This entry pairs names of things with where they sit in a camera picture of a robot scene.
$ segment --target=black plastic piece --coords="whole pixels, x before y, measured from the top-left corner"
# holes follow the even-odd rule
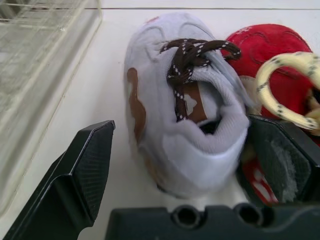
[[[115,209],[105,240],[320,239],[318,205],[255,208],[242,203],[234,209],[210,206],[198,212],[201,225],[193,229],[177,224],[172,217],[175,212],[165,208]]]
[[[92,227],[108,179],[115,123],[80,130],[49,168],[4,240],[76,240]]]
[[[251,115],[250,120],[248,141],[253,144],[265,178],[278,200],[281,202],[284,198],[284,190],[288,187],[285,176],[291,174],[296,184],[293,201],[319,201],[320,147],[291,122],[257,115]],[[284,162],[283,155],[274,150],[275,146],[290,158],[292,172],[289,172],[290,167]],[[238,168],[237,176],[251,200],[260,205],[242,173],[242,166]]]

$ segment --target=clear plastic container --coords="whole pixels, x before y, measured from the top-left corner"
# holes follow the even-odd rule
[[[100,5],[0,0],[0,216],[101,24]]]

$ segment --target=red fabric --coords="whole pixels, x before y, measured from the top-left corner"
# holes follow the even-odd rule
[[[312,52],[298,33],[277,24],[245,27],[229,36],[227,41],[241,49],[241,58],[230,60],[229,64],[239,76],[253,78],[264,62],[278,54]],[[292,68],[282,67],[271,75],[269,82],[272,94],[282,105],[302,115],[307,113],[305,100],[312,83],[305,76]],[[261,113],[277,118],[264,107]]]
[[[246,180],[250,183],[254,193],[264,204],[278,203],[278,200],[272,191],[270,185],[265,179],[265,175],[257,159],[254,159],[242,166],[242,171]]]

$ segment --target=cream rope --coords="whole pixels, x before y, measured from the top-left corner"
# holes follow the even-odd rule
[[[280,104],[270,90],[269,78],[271,74],[281,67],[292,67],[309,77],[311,82],[320,89],[320,64],[319,57],[309,52],[284,53],[274,56],[266,61],[256,74],[257,94],[266,109],[281,119],[293,122],[300,128],[307,130],[319,130],[320,118],[316,115],[303,116],[289,110]]]

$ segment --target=screw hole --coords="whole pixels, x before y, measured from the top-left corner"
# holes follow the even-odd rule
[[[234,208],[239,218],[246,224],[261,226],[264,223],[264,217],[260,209],[251,204],[241,203]]]
[[[200,224],[200,213],[192,206],[178,207],[172,214],[173,221],[181,228],[195,229]]]

